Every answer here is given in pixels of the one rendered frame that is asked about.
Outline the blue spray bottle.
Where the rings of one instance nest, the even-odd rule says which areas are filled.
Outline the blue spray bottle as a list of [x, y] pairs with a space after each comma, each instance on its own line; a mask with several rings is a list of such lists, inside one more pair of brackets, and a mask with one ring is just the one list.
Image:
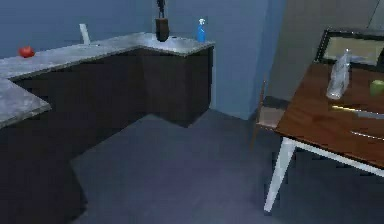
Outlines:
[[205, 20], [203, 18], [199, 19], [199, 25], [197, 28], [197, 41], [204, 42], [206, 39], [205, 30], [204, 30]]

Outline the dark cupboard with grey worktop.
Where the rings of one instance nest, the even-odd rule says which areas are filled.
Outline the dark cupboard with grey worktop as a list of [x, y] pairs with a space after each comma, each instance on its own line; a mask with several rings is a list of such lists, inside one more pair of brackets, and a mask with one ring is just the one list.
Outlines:
[[0, 224], [68, 224], [87, 205], [72, 159], [147, 114], [192, 124], [214, 47], [140, 32], [0, 59]]

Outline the dark brown vase with stems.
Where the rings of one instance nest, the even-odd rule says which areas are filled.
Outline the dark brown vase with stems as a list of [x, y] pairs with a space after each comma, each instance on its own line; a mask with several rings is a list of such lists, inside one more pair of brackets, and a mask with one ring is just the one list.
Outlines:
[[168, 19], [165, 17], [165, 0], [156, 0], [158, 17], [155, 19], [156, 23], [156, 38], [159, 42], [165, 42], [169, 37], [169, 24]]

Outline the brown table with white legs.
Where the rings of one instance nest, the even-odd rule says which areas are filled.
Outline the brown table with white legs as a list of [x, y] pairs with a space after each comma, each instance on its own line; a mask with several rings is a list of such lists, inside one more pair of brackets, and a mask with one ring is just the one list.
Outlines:
[[279, 154], [264, 204], [269, 212], [278, 195], [292, 155], [297, 148], [384, 178], [384, 141], [350, 131], [384, 138], [384, 120], [358, 117], [332, 105], [384, 114], [384, 94], [370, 95], [370, 83], [384, 81], [384, 72], [354, 68], [349, 87], [339, 100], [326, 97], [331, 67], [308, 67], [275, 132], [282, 136]]

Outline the clear glass bottle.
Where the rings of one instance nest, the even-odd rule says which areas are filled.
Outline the clear glass bottle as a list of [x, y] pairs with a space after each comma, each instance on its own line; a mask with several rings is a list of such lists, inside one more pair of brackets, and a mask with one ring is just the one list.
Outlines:
[[326, 92], [329, 99], [339, 100], [346, 91], [349, 85], [350, 60], [350, 50], [345, 49], [344, 54], [333, 65]]

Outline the black framed picture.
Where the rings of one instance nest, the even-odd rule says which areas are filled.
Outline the black framed picture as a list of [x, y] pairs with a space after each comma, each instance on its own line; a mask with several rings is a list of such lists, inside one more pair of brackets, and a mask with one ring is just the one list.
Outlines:
[[348, 50], [351, 67], [384, 72], [384, 30], [327, 28], [314, 61], [335, 63]]

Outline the silver table knife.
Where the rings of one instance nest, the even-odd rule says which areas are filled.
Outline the silver table knife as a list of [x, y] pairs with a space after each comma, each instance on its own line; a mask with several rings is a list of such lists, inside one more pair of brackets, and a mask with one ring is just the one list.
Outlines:
[[367, 138], [371, 138], [371, 139], [384, 141], [383, 137], [373, 136], [373, 135], [364, 134], [364, 133], [356, 132], [356, 131], [350, 131], [350, 133], [353, 135], [357, 135], [357, 136], [362, 136], [362, 137], [367, 137]]

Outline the red tomato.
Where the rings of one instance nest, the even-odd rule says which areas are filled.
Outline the red tomato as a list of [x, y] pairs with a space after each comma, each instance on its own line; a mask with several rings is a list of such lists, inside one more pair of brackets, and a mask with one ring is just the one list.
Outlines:
[[33, 48], [30, 46], [21, 47], [18, 50], [18, 53], [23, 58], [29, 58], [29, 57], [33, 57], [35, 55]]

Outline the green apple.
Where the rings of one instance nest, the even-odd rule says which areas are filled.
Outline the green apple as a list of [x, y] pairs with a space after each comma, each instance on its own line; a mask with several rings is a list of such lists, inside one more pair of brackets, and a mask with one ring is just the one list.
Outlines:
[[377, 96], [384, 92], [384, 81], [382, 80], [374, 80], [370, 83], [370, 95]]

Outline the yellow handled knife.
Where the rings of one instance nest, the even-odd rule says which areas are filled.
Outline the yellow handled knife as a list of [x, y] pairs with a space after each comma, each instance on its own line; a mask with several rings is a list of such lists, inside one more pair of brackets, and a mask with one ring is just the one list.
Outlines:
[[352, 112], [352, 113], [356, 114], [358, 117], [384, 120], [384, 114], [382, 114], [382, 113], [369, 112], [369, 111], [347, 108], [347, 107], [342, 107], [342, 106], [337, 106], [337, 105], [332, 105], [331, 108], [333, 108], [335, 110], [345, 111], [345, 112]]

